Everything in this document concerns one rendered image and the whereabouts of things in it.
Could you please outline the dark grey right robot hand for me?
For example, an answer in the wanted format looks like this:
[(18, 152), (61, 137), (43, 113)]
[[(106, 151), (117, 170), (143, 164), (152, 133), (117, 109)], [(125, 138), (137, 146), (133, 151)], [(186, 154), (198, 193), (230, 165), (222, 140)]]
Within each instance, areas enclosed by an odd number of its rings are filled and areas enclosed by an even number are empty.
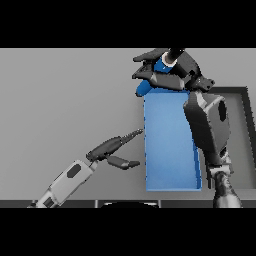
[(136, 95), (142, 97), (153, 88), (174, 91), (208, 92), (215, 81), (206, 78), (197, 62), (184, 48), (156, 48), (133, 58), (142, 66), (132, 75), (141, 79)]

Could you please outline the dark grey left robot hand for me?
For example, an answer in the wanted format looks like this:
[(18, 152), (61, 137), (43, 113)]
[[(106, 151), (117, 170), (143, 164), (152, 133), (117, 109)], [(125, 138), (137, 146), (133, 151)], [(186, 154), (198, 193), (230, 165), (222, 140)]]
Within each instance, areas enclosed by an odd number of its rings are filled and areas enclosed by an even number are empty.
[(139, 161), (125, 160), (123, 158), (114, 156), (114, 153), (120, 147), (124, 146), (126, 143), (134, 139), (137, 135), (142, 133), (143, 133), (143, 130), (138, 129), (123, 137), (116, 136), (116, 137), (110, 138), (104, 141), (103, 143), (101, 143), (99, 146), (97, 146), (90, 152), (88, 152), (86, 154), (86, 159), (89, 160), (90, 162), (107, 160), (107, 163), (109, 165), (117, 167), (122, 170), (128, 170), (129, 168), (134, 168), (136, 166), (139, 166), (140, 165)]

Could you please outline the blue pipe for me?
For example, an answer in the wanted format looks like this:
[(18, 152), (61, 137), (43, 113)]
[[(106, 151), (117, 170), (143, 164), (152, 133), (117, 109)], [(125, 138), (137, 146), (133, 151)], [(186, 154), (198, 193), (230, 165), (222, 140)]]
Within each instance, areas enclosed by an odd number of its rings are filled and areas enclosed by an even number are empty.
[(143, 63), (132, 75), (133, 79), (141, 79), (135, 95), (143, 97), (153, 88), (182, 91), (185, 87), (184, 81), (171, 71), (184, 51), (184, 48), (156, 48), (134, 57), (134, 62)]

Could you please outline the blue bin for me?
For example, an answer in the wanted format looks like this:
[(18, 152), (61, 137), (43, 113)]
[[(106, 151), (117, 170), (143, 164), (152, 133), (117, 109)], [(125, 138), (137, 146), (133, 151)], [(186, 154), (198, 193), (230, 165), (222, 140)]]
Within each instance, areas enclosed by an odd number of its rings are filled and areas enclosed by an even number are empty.
[(183, 104), (189, 94), (152, 89), (144, 96), (146, 190), (200, 191), (198, 149)]

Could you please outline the dark grey bin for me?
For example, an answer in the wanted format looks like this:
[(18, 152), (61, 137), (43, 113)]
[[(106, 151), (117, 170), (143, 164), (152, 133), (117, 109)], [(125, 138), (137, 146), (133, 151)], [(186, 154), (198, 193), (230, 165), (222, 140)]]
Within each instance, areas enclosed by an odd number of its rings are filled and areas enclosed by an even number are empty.
[(234, 173), (235, 190), (256, 189), (256, 130), (246, 87), (213, 87), (212, 94), (225, 97), (230, 138), (228, 151)]

